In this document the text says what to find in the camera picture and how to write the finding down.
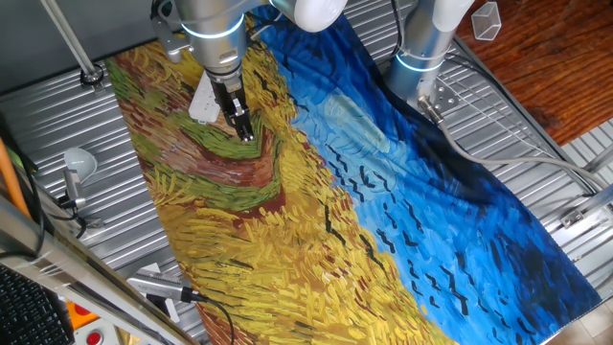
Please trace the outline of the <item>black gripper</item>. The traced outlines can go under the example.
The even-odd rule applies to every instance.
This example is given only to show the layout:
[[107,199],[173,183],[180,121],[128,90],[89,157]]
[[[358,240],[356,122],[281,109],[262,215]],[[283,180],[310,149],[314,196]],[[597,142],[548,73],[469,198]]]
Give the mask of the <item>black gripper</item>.
[[230,79],[213,79],[211,85],[216,97],[216,103],[226,118],[226,121],[236,130],[243,142],[254,140],[253,128],[250,122],[250,110],[245,106],[245,94],[241,76]]

